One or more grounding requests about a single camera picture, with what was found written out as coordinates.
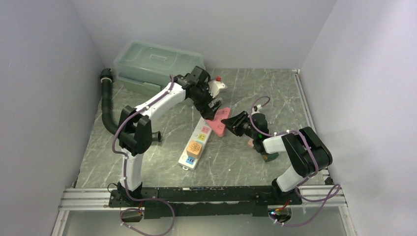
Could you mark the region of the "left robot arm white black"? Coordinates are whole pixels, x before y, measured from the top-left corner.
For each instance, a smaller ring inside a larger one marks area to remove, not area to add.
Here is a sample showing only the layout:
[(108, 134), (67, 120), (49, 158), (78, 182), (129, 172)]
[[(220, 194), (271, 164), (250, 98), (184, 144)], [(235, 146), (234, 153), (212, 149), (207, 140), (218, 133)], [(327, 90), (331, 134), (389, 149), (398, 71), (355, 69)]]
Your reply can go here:
[(121, 147), (119, 154), (123, 155), (118, 191), (128, 206), (136, 206), (142, 197), (141, 169), (144, 153), (152, 143), (152, 122), (188, 98), (203, 119), (214, 120), (222, 103), (218, 95), (223, 89), (226, 85), (221, 79), (211, 78), (207, 71), (196, 66), (184, 76), (171, 75), (170, 82), (161, 92), (121, 119), (112, 150), (117, 153), (115, 145), (118, 142)]

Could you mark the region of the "pink triangular power strip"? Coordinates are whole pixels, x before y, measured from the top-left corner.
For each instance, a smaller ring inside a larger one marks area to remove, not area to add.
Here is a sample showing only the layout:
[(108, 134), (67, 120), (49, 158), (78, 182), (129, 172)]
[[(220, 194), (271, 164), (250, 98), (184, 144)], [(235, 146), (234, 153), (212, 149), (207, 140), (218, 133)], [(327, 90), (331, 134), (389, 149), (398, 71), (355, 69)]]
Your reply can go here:
[(223, 137), (226, 132), (226, 126), (222, 123), (222, 120), (228, 119), (230, 112), (231, 109), (229, 107), (225, 107), (216, 112), (213, 120), (205, 120), (206, 124), (218, 137)]

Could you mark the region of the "tan cube plug adapter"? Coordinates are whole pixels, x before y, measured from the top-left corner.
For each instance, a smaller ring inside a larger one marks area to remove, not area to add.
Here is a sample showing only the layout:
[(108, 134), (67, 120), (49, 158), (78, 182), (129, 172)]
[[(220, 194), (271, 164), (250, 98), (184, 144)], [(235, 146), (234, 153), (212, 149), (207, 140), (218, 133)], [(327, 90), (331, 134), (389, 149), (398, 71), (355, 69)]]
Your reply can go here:
[(199, 159), (201, 157), (202, 152), (203, 144), (198, 141), (190, 141), (186, 148), (186, 154), (195, 159)]

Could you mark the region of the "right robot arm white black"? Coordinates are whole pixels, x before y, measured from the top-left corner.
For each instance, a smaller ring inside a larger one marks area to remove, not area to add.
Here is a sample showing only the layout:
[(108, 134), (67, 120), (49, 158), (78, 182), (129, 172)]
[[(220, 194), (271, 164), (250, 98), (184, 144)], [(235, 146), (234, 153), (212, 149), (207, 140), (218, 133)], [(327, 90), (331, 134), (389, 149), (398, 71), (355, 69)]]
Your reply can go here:
[(253, 148), (265, 159), (274, 158), (282, 152), (287, 153), (291, 163), (289, 168), (271, 183), (271, 198), (277, 204), (285, 203), (290, 197), (290, 191), (333, 162), (329, 149), (310, 126), (271, 134), (264, 114), (250, 115), (247, 112), (221, 122), (234, 135), (250, 137)]

